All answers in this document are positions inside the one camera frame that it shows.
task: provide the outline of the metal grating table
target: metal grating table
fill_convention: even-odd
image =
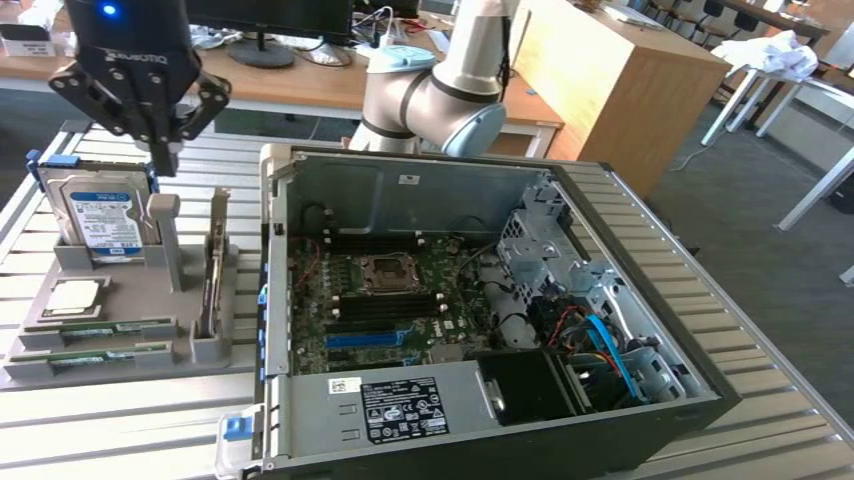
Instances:
[[[261,145],[275,141],[281,140],[203,134],[181,154],[177,177],[160,179],[161,191],[181,196],[183,243],[203,241],[213,187],[232,189],[228,232],[241,250],[232,365],[219,375],[0,394],[3,478],[212,478],[216,421],[252,403],[257,158]],[[60,133],[51,153],[141,155],[127,138],[97,127]],[[640,200],[599,165],[567,163],[566,169],[744,397],[707,430],[670,444],[636,470],[608,478],[854,480],[848,426]],[[56,231],[28,178],[0,214],[0,352],[17,341],[29,299],[53,261]],[[582,234],[582,242],[595,255],[592,239]]]

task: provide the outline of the hard drive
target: hard drive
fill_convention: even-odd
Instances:
[[[156,184],[144,161],[53,155],[37,170],[64,244],[88,247],[95,262],[141,260],[143,246],[160,243],[145,210]]]

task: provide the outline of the warning label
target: warning label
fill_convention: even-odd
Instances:
[[[450,432],[434,377],[361,384],[368,440],[380,444]]]

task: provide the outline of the white cloth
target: white cloth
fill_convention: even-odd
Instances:
[[[201,25],[189,25],[189,42],[192,48],[211,50],[221,45],[236,42],[243,34],[236,30],[209,28]]]
[[[732,65],[730,73],[750,67],[796,82],[807,78],[818,66],[815,52],[798,43],[791,30],[743,42],[727,40],[711,53]]]

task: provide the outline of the blue led light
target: blue led light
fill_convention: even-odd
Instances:
[[[101,5],[101,12],[104,12],[104,15],[108,17],[115,17],[119,14],[119,9],[113,4],[105,3]]]

